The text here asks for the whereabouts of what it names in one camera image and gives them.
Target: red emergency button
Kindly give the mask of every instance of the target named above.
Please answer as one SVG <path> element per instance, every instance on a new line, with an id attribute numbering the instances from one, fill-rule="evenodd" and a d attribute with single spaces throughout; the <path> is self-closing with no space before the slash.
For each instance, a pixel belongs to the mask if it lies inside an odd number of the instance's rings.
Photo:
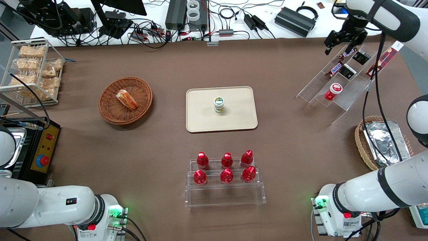
<path id="1" fill-rule="evenodd" d="M 46 166 L 47 164 L 49 164 L 49 157 L 47 156 L 43 156 L 40 158 L 40 164 L 42 166 Z"/>

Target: brown table surface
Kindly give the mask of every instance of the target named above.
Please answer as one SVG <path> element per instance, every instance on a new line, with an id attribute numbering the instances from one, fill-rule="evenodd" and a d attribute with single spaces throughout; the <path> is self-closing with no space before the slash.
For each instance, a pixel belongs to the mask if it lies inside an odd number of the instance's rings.
<path id="1" fill-rule="evenodd" d="M 334 125 L 340 110 L 295 98 L 333 56 L 324 54 L 323 40 L 228 41 L 219 47 L 182 42 L 155 52 L 143 45 L 60 48 L 64 57 L 77 62 L 65 65 L 59 104 L 48 107 L 51 119 L 62 126 L 51 168 L 55 185 L 89 186 L 95 193 L 112 194 L 129 207 L 129 217 L 149 241 L 309 241 L 314 193 L 325 184 L 370 171 L 354 140 L 363 97 Z M 365 44 L 377 49 L 377 41 L 370 38 Z M 112 126 L 100 117 L 98 98 L 110 82 L 124 76 L 146 80 L 154 100 L 137 123 Z M 186 130 L 188 89 L 243 85 L 254 90 L 256 129 L 200 134 Z M 398 122 L 416 154 L 423 151 L 405 120 L 408 105 L 421 93 L 401 55 L 380 74 L 380 94 L 385 115 Z M 366 115 L 374 114 L 379 112 L 372 91 Z M 192 210 L 184 206 L 189 159 L 199 151 L 214 158 L 225 152 L 239 156 L 247 149 L 257 158 L 266 204 Z M 73 240 L 65 225 L 18 232 L 32 241 Z M 20 240 L 4 229 L 0 237 Z M 382 222 L 378 240 L 427 238 L 428 231 L 412 227 L 402 210 Z"/>

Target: wicker basket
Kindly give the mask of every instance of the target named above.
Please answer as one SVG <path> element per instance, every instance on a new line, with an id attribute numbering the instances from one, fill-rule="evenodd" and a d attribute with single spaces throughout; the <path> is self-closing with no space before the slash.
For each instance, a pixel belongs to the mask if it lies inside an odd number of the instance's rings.
<path id="1" fill-rule="evenodd" d="M 117 98 L 120 89 L 126 90 L 137 102 L 138 108 L 130 110 Z M 110 83 L 103 91 L 98 101 L 101 116 L 109 123 L 126 125 L 140 119 L 152 104 L 152 90 L 142 79 L 124 77 Z"/>
<path id="2" fill-rule="evenodd" d="M 366 124 L 375 121 L 383 121 L 383 118 L 377 115 L 368 116 L 364 119 L 366 121 Z M 406 142 L 407 148 L 409 149 L 410 156 L 413 156 L 413 150 L 410 147 L 409 140 L 406 138 L 405 135 L 403 135 L 403 138 Z M 370 151 L 370 147 L 367 144 L 366 137 L 363 132 L 363 121 L 361 121 L 355 128 L 355 142 L 357 143 L 358 151 L 360 152 L 361 158 L 364 160 L 366 165 L 373 171 L 378 170 L 379 166 L 376 165 L 375 160 L 373 160 L 372 152 Z"/>

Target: red cup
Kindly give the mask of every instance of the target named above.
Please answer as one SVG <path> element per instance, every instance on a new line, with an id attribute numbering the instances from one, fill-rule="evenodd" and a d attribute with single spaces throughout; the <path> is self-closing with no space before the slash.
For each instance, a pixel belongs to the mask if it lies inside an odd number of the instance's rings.
<path id="1" fill-rule="evenodd" d="M 327 90 L 327 92 L 326 93 L 324 93 L 324 97 L 327 99 L 327 100 L 333 100 L 334 99 L 334 97 L 336 96 L 336 95 L 338 95 L 338 94 L 340 94 L 340 92 L 342 92 L 342 90 L 343 90 L 343 88 L 342 88 L 342 86 L 340 85 L 340 84 L 338 84 L 338 83 L 333 83 L 333 84 L 331 84 L 331 86 L 330 86 L 330 88 L 329 88 L 329 90 Z"/>

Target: white table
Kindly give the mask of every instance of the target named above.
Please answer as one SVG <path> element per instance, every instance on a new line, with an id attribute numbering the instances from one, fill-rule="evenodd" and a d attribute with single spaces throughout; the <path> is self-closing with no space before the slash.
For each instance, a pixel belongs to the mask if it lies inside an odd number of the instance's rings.
<path id="1" fill-rule="evenodd" d="M 230 2 L 230 3 L 237 3 L 237 2 L 245 2 L 246 0 L 216 0 L 217 3 L 223 3 L 223 2 Z M 248 3 L 268 3 L 271 0 L 248 0 Z M 263 5 L 263 6 L 256 6 L 250 9 L 245 9 L 246 11 L 248 11 L 249 13 L 251 13 L 252 15 L 257 15 L 261 20 L 263 20 L 266 23 L 266 26 L 269 28 L 270 31 L 272 31 L 272 33 L 275 35 L 276 38 L 301 38 L 301 36 L 277 25 L 274 21 L 275 16 L 277 15 L 277 13 L 279 13 L 281 11 L 281 7 L 285 6 L 288 7 L 290 9 L 297 9 L 297 7 L 300 7 L 300 5 L 302 4 L 303 1 L 296 1 L 296 0 L 285 0 L 284 3 L 282 4 L 282 1 L 278 1 L 278 2 L 274 2 L 272 4 L 277 5 L 278 7 L 273 7 L 273 6 L 267 6 L 267 5 Z M 325 6 L 324 9 L 319 9 L 319 7 L 317 6 L 317 2 L 322 2 Z M 68 0 L 67 4 L 71 7 L 71 8 L 91 8 L 92 10 L 94 9 L 91 1 L 90 0 Z M 209 6 L 211 11 L 214 12 L 219 12 L 219 9 L 222 9 L 223 7 L 219 7 L 217 6 L 212 6 L 214 5 L 214 3 L 211 3 L 211 5 Z M 154 6 L 154 5 L 144 5 L 147 11 L 147 16 L 141 16 L 141 15 L 135 15 L 135 16 L 131 16 L 129 13 L 127 13 L 126 18 L 127 19 L 131 19 L 133 20 L 136 24 L 143 22 L 144 20 L 138 20 L 136 18 L 146 18 L 146 19 L 150 19 L 153 20 L 155 23 L 160 24 L 163 26 L 163 28 L 165 28 L 165 17 L 166 17 L 166 12 L 168 11 L 168 3 L 164 2 L 161 6 Z M 336 18 L 334 18 L 331 14 L 331 8 L 333 6 L 333 3 L 331 2 L 331 0 L 306 0 L 305 2 L 305 6 L 310 6 L 312 8 L 314 8 L 317 12 L 318 12 L 318 19 L 316 21 L 315 27 L 309 32 L 307 38 L 319 38 L 319 37 L 327 37 L 328 34 L 330 33 L 331 30 L 336 30 L 339 31 L 342 28 L 342 24 L 343 24 L 343 20 L 338 20 Z M 113 11 L 114 9 L 108 6 L 104 6 L 103 7 L 104 11 Z M 312 12 L 310 12 L 309 10 L 301 10 L 299 11 L 299 13 L 309 17 L 309 18 L 313 18 L 313 14 Z M 228 16 L 230 15 L 230 11 L 225 10 L 223 12 L 223 15 Z M 212 23 L 212 20 L 214 20 L 215 22 L 215 31 L 218 31 L 219 29 L 221 29 L 221 23 L 220 23 L 220 19 L 219 16 L 217 14 L 211 14 L 211 31 L 213 31 L 214 28 L 214 24 Z M 98 23 L 98 27 L 100 27 L 102 25 L 100 19 L 98 18 L 98 16 L 96 16 L 97 19 L 97 23 Z M 223 21 L 223 26 L 224 28 L 226 28 L 225 25 L 225 21 L 224 19 L 222 19 Z M 372 24 L 368 24 L 368 27 L 370 28 L 375 28 L 376 27 Z M 232 18 L 230 21 L 230 28 L 232 28 L 233 30 L 237 31 L 237 30 L 244 30 L 250 33 L 250 39 L 260 39 L 259 36 L 257 35 L 257 33 L 255 31 L 250 31 L 249 28 L 247 27 L 247 25 L 244 23 L 244 14 L 242 11 L 239 12 L 238 14 L 238 20 L 235 21 L 235 18 Z M 128 29 L 127 33 L 131 33 L 133 31 L 133 29 Z M 367 30 L 369 35 L 375 35 L 375 34 L 380 34 L 380 31 L 371 31 L 371 30 Z M 124 44 L 126 44 L 128 42 L 128 35 L 127 33 L 125 33 L 122 36 L 122 41 Z M 271 39 L 273 38 L 272 35 L 266 31 L 266 30 L 259 30 L 259 34 L 262 38 L 264 39 Z M 81 39 L 86 38 L 87 36 L 89 36 L 89 34 L 82 34 Z M 191 32 L 190 34 L 186 35 L 186 37 L 189 36 L 194 36 L 196 38 L 199 38 L 201 36 L 200 32 Z M 39 27 L 35 27 L 34 31 L 31 35 L 31 38 L 36 38 L 36 37 L 44 37 L 46 39 L 49 40 L 49 42 L 51 42 L 51 44 L 53 46 L 64 46 L 64 44 L 58 40 L 57 38 L 53 38 L 52 36 L 48 35 L 43 29 L 39 28 Z M 100 42 L 104 42 L 107 40 L 107 36 L 102 36 L 100 38 Z M 229 37 L 219 37 L 218 34 L 215 34 L 212 36 L 212 41 L 221 41 L 221 40 L 236 40 L 236 39 L 247 39 L 248 35 L 246 33 L 236 33 L 233 36 L 229 36 Z M 94 40 L 92 42 L 90 42 L 92 45 L 97 43 L 97 40 Z M 121 44 L 121 41 L 119 39 L 113 39 L 111 38 L 108 42 L 109 45 L 117 45 L 117 44 Z"/>

